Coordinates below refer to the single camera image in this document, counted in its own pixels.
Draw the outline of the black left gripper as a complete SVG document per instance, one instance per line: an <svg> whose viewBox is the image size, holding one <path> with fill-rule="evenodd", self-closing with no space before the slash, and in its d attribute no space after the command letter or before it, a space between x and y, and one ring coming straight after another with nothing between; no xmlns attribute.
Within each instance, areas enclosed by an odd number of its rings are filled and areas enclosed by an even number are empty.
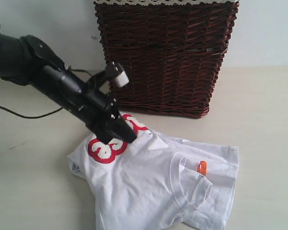
<svg viewBox="0 0 288 230"><path fill-rule="evenodd" d="M101 92L79 94L79 119L97 139L108 144L114 138L133 143L137 134L121 117L114 97Z"/></svg>

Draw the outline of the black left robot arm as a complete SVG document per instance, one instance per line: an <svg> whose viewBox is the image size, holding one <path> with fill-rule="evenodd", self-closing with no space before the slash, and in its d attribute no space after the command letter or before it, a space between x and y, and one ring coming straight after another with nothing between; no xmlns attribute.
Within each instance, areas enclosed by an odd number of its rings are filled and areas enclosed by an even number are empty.
<svg viewBox="0 0 288 230"><path fill-rule="evenodd" d="M114 81L118 87L128 84L119 63L110 62L103 71L83 81L39 38L15 38L0 32L0 78L33 86L84 122L105 144L114 138L132 143L137 137L123 120L114 96L100 90L107 81Z"/></svg>

